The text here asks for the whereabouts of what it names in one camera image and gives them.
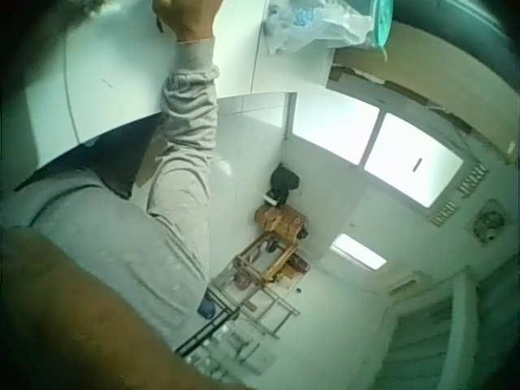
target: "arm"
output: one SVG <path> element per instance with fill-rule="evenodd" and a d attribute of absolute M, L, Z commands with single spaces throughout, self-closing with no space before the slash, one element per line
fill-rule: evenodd
<path fill-rule="evenodd" d="M 2 232 L 1 259 L 0 335 L 32 388 L 226 388 L 174 355 L 46 238 L 27 228 Z"/>
<path fill-rule="evenodd" d="M 204 277 L 208 254 L 208 178 L 215 147 L 217 97 L 213 21 L 222 0 L 155 0 L 177 36 L 175 64 L 162 89 L 166 147 L 152 179 L 148 212 L 187 249 Z"/>

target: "sweatshirt sleeve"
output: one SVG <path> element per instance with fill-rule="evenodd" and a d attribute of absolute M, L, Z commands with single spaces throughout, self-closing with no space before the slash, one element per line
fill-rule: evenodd
<path fill-rule="evenodd" d="M 208 179 L 217 127 L 214 45 L 214 39 L 177 44 L 173 72 L 162 88 L 166 147 L 147 207 L 203 273 L 209 266 Z"/>

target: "person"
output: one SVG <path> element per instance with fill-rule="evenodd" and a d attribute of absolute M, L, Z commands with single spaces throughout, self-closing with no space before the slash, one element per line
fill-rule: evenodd
<path fill-rule="evenodd" d="M 126 200 L 121 188 L 128 181 L 98 169 L 100 158 L 66 169 L 54 164 L 2 203 L 4 228 L 31 229 L 15 231 L 19 254 L 2 260 L 2 312 L 7 334 L 43 351 L 38 361 L 51 357 L 36 377 L 49 371 L 72 388 L 217 388 L 199 377 L 183 380 L 180 370 L 187 368 L 171 350 L 209 281 L 208 176 L 219 74 L 213 24 L 222 1 L 153 1 L 177 43 L 162 88 L 165 144 L 146 211 Z M 115 142 L 99 140 L 97 149 L 107 143 Z M 57 368 L 62 363 L 70 372 Z"/>

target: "gray sweatshirt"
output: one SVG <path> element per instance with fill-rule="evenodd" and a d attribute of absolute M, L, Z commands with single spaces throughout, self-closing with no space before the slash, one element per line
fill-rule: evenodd
<path fill-rule="evenodd" d="M 215 147 L 214 40 L 179 44 L 162 89 L 167 147 L 147 210 L 90 171 L 38 181 L 2 204 L 2 225 L 30 226 L 112 287 L 175 348 L 209 275 L 208 176 Z"/>

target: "window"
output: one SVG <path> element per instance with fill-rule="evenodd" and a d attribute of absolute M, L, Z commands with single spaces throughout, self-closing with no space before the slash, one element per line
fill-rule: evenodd
<path fill-rule="evenodd" d="M 331 250 L 342 258 L 350 261 L 360 262 L 372 270 L 377 270 L 386 264 L 386 260 L 377 253 L 368 249 L 346 234 L 340 234 L 332 243 Z"/>
<path fill-rule="evenodd" d="M 301 92 L 292 128 L 296 136 L 359 164 L 378 114 L 379 108 L 342 93 Z"/>
<path fill-rule="evenodd" d="M 365 169 L 427 208 L 462 164 L 422 130 L 386 114 Z"/>

